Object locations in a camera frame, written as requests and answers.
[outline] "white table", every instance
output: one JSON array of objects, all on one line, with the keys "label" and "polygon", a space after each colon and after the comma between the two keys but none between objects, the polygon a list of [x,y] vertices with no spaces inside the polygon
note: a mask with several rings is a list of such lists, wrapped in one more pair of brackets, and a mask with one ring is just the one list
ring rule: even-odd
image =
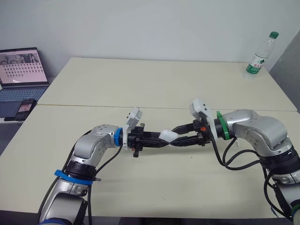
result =
[{"label": "white table", "polygon": [[38,104],[187,109],[199,97],[212,109],[297,111],[265,68],[247,65],[72,58]]},{"label": "white table", "polygon": [[[38,105],[0,157],[0,210],[37,212],[40,202],[76,140],[99,124],[122,126],[131,108]],[[142,108],[146,131],[190,123],[187,109]],[[282,121],[299,152],[297,112],[257,111]],[[223,150],[228,141],[219,140]],[[244,140],[229,156],[251,148]],[[109,149],[102,163],[116,149]],[[238,157],[233,166],[256,160]],[[94,216],[176,218],[273,218],[263,195],[260,165],[229,171],[218,164],[210,144],[145,148],[139,158],[122,150],[93,185]],[[270,197],[276,203],[273,193]]]}]

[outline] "plastic bottle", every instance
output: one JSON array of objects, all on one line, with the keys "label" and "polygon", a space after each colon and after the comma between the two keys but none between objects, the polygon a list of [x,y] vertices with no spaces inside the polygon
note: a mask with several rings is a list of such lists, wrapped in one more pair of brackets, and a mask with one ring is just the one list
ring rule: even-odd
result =
[{"label": "plastic bottle", "polygon": [[255,52],[255,56],[252,58],[251,62],[248,64],[245,72],[244,77],[246,79],[253,79],[255,75],[260,71],[265,63],[266,59],[271,55],[274,47],[275,47],[275,40],[278,37],[278,33],[272,31],[270,33],[269,38],[258,47]]}]

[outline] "laptop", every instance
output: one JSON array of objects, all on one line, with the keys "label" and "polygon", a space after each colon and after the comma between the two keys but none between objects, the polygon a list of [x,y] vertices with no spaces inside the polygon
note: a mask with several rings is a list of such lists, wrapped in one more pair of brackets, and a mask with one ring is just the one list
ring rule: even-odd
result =
[{"label": "laptop", "polygon": [[0,108],[15,114],[25,99],[39,100],[49,86],[37,48],[0,50]]}]

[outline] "green bottle cap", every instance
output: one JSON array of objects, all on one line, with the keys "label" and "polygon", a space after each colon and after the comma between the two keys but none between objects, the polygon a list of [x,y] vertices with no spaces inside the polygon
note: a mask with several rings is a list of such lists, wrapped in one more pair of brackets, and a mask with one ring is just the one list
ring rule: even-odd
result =
[{"label": "green bottle cap", "polygon": [[276,31],[272,31],[271,33],[270,33],[270,38],[274,38],[274,39],[276,39],[277,37],[278,37],[278,35],[279,35],[279,33],[278,32],[276,32]]}]

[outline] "phone screen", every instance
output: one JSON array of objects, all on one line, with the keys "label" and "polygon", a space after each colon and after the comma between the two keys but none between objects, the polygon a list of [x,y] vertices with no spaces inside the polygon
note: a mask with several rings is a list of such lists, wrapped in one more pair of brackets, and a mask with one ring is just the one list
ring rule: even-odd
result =
[{"label": "phone screen", "polygon": [[27,105],[21,105],[19,108],[18,112],[25,112],[25,111],[29,111],[30,107],[32,104],[27,104]]}]

